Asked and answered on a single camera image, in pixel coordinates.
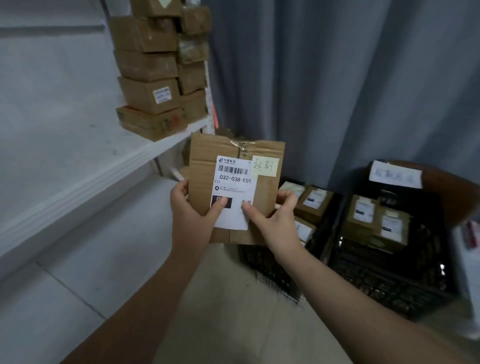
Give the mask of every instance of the gray curtain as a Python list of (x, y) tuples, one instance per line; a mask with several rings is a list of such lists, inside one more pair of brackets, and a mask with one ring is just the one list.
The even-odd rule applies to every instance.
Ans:
[(480, 182), (480, 1), (203, 0), (221, 126), (334, 191), (373, 159)]

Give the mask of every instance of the hand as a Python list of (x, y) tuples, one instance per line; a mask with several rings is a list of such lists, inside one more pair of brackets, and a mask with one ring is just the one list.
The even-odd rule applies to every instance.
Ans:
[(200, 216), (188, 203), (187, 194), (188, 180), (179, 182), (170, 193), (173, 213), (172, 253), (202, 255), (210, 241), (213, 225), (228, 199), (220, 198), (205, 216)]
[(277, 203), (282, 206), (271, 218), (266, 218), (260, 211), (249, 203), (243, 203), (245, 214), (260, 229), (268, 247), (275, 254), (275, 259), (282, 263), (287, 257), (303, 249), (298, 238), (293, 209), (297, 205), (297, 197), (292, 191), (279, 190), (276, 195)]

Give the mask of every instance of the person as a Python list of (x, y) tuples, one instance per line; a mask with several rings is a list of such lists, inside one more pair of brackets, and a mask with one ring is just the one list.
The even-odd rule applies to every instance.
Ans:
[[(171, 191), (172, 249), (165, 263), (63, 364), (151, 363), (227, 203), (223, 197), (200, 216), (187, 202), (187, 194), (188, 180)], [(352, 362), (465, 363), (419, 326), (381, 306), (305, 250), (295, 228), (294, 194), (278, 191), (277, 203), (282, 206), (270, 218), (249, 204), (242, 209)]]

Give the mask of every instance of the black basket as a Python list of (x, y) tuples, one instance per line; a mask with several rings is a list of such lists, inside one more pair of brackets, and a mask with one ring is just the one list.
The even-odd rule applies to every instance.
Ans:
[[(296, 180), (280, 178), (280, 186), (285, 181), (304, 185), (302, 182)], [(310, 241), (308, 241), (305, 245), (305, 249), (307, 249), (316, 258), (320, 258), (320, 254), (322, 253), (331, 234), (332, 226), (335, 221), (335, 217), (337, 216), (341, 199), (342, 196), (340, 194), (333, 195), (327, 209), (324, 212), (322, 221), (316, 225), (317, 230), (313, 234)], [(297, 284), (283, 269), (283, 267), (277, 263), (275, 256), (270, 249), (265, 246), (239, 245), (239, 254), (240, 260), (244, 264), (269, 278), (293, 299), (298, 300), (300, 298), (301, 292)]]
[(388, 254), (343, 238), (339, 229), (328, 265), (362, 292), (410, 320), (455, 299), (458, 288), (439, 195), (371, 182), (367, 176), (355, 194), (409, 213), (408, 246)]

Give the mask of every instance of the black rectangle on label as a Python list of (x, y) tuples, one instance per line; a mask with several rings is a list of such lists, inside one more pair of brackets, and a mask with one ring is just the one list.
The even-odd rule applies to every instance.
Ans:
[[(215, 196), (213, 195), (212, 196), (212, 203), (210, 204), (213, 205), (221, 196)], [(225, 208), (231, 208), (232, 207), (232, 198), (231, 197), (227, 197), (228, 201), (227, 201), (227, 204), (225, 205)]]

